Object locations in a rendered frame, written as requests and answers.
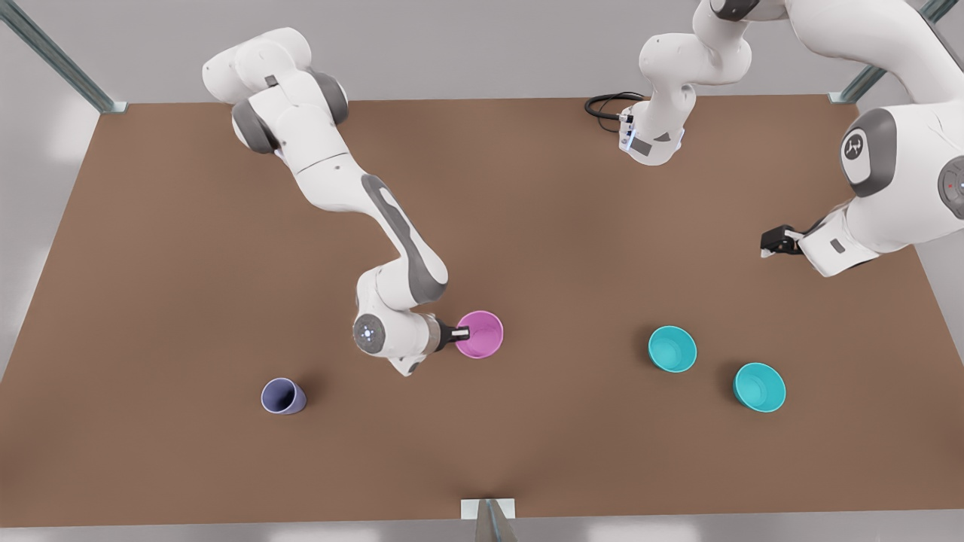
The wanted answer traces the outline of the pink bowl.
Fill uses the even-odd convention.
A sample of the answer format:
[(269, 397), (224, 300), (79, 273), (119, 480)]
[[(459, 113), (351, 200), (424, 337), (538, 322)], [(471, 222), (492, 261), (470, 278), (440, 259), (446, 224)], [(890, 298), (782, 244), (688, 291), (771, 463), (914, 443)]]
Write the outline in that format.
[(462, 316), (459, 328), (468, 328), (468, 339), (459, 340), (457, 349), (471, 359), (485, 359), (502, 346), (504, 328), (495, 313), (474, 311)]

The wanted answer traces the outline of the teal bowl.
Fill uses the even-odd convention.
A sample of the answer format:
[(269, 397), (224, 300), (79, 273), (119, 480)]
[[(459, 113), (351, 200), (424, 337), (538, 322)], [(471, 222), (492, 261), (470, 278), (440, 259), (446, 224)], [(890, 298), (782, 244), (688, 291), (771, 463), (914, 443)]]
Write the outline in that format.
[(786, 384), (782, 375), (767, 364), (744, 364), (734, 375), (734, 397), (744, 407), (755, 412), (769, 414), (777, 411), (786, 401)]
[(686, 330), (667, 325), (655, 329), (648, 338), (648, 357), (666, 373), (685, 373), (697, 360), (697, 344)]

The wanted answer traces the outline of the lavender blue cup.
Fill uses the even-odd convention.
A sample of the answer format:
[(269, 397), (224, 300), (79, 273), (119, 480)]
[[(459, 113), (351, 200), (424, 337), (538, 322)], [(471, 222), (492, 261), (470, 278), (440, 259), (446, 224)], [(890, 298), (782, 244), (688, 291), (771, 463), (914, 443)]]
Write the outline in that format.
[(262, 388), (261, 405), (270, 414), (287, 416), (302, 411), (307, 405), (307, 396), (297, 383), (279, 377)]

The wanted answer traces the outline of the silver frame post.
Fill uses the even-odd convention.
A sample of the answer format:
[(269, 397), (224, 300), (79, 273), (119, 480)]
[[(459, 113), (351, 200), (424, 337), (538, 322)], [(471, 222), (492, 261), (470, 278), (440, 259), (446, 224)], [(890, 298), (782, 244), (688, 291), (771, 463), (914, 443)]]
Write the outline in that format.
[(509, 520), (516, 518), (515, 498), (461, 500), (461, 519), (474, 520), (474, 542), (519, 542)]
[(834, 0), (846, 9), (840, 42), (828, 57), (851, 59), (865, 67), (830, 102), (855, 104), (885, 73), (894, 75), (913, 103), (964, 100), (964, 8), (950, 25), (961, 42), (953, 47), (941, 34), (938, 21), (959, 0), (926, 0), (920, 9), (905, 0)]
[(43, 59), (99, 114), (127, 112), (127, 102), (117, 102), (108, 96), (14, 0), (0, 0), (0, 21), (4, 22), (24, 44)]

